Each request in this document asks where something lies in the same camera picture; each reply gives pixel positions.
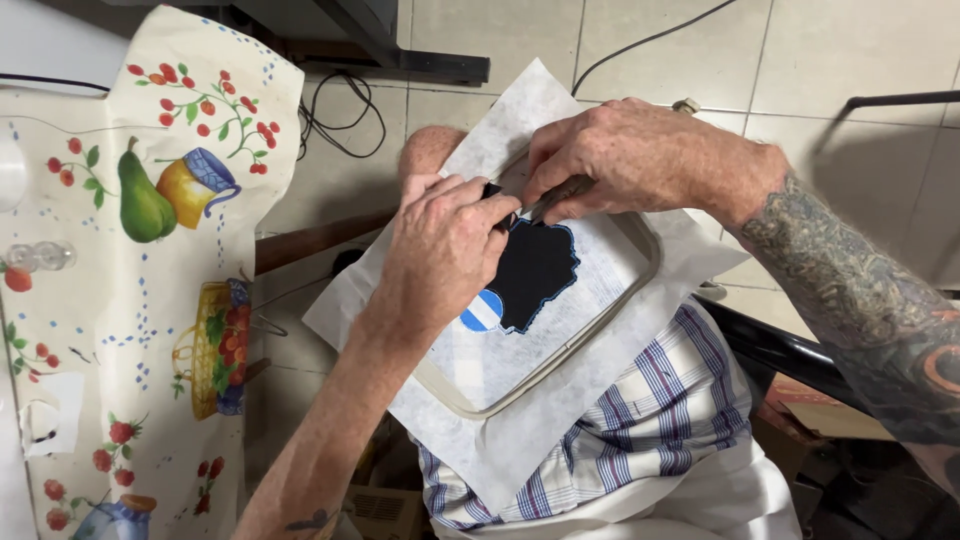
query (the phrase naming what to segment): white stabilizer paper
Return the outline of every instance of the white stabilizer paper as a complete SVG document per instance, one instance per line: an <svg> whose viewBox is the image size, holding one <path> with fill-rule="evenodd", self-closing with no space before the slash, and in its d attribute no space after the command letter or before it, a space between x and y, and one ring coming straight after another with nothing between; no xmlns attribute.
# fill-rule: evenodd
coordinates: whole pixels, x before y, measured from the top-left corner
<svg viewBox="0 0 960 540"><path fill-rule="evenodd" d="M534 60L441 172L467 179L489 176L529 142L536 128L581 110L540 60ZM696 286L747 257L710 238L683 210L645 217L660 240L657 275L587 345L537 386L484 421L457 415L412 377L391 403L390 412L397 420L460 475L494 515L510 503L564 432L666 327ZM605 216L591 219L609 221ZM391 224L303 316L303 322L338 351L343 350L353 319L379 282L392 234ZM578 274L578 278L593 277Z"/></svg>

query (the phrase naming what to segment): striped shirt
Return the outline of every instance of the striped shirt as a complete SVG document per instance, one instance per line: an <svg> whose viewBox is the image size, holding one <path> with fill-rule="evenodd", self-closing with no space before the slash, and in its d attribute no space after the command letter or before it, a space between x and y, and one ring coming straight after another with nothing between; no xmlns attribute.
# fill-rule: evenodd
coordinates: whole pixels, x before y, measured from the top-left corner
<svg viewBox="0 0 960 540"><path fill-rule="evenodd" d="M716 324L689 298L564 434L498 515L420 441L430 516L460 530L561 514L636 479L683 475L750 432L750 389Z"/></svg>

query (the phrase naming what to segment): black fabric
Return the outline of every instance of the black fabric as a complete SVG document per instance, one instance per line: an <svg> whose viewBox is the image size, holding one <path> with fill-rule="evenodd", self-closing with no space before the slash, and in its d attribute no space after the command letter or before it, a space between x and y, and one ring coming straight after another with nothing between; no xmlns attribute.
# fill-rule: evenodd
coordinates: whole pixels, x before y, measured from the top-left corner
<svg viewBox="0 0 960 540"><path fill-rule="evenodd" d="M579 264L570 229L517 220L496 278L487 285L503 301L500 327L526 333L543 305L577 281L574 269Z"/></svg>

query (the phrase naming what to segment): tile floor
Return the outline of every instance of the tile floor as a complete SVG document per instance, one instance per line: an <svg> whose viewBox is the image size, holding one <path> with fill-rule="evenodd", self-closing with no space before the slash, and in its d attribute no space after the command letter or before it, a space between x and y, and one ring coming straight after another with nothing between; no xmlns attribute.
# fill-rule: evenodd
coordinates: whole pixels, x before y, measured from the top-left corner
<svg viewBox="0 0 960 540"><path fill-rule="evenodd" d="M463 87L370 77L372 99L387 126L383 146L356 160L311 139L286 197L260 229L292 231L395 204L396 157L417 128L469 129L535 57L572 87L597 59L718 3L401 0L401 45L488 56L490 82ZM957 28L955 0L738 0L599 67L577 97L585 107L629 95L662 105L692 97L704 106L699 117L705 121L783 146L804 181L865 234L936 284L960 288L960 257L954 256L960 244L960 131L953 129L960 128L960 105L859 110L819 159L810 155L828 119L850 96L960 88ZM306 85L307 97L314 84ZM318 104L318 116L328 124L350 121L361 110L341 84L325 86ZM338 137L354 152L367 152L380 138L378 123L368 115ZM694 217L735 244L709 216ZM331 257L320 254L274 272L266 287L287 290L315 279ZM716 280L728 287L729 306L811 336L755 260ZM294 327L284 343L265 344L277 364L265 383L291 401L276 405L284 411L305 411L335 357L297 326L322 288L307 288L269 311ZM309 375L296 377L292 370Z"/></svg>

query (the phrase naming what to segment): left hand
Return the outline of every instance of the left hand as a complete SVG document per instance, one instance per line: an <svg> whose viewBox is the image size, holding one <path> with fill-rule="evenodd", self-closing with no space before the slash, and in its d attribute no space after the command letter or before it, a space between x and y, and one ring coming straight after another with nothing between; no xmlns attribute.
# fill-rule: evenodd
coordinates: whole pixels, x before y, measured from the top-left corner
<svg viewBox="0 0 960 540"><path fill-rule="evenodd" d="M520 201L500 194L481 200L487 182L436 174L406 179L380 285L358 318L367 336L425 353L493 280L508 234L494 225Z"/></svg>

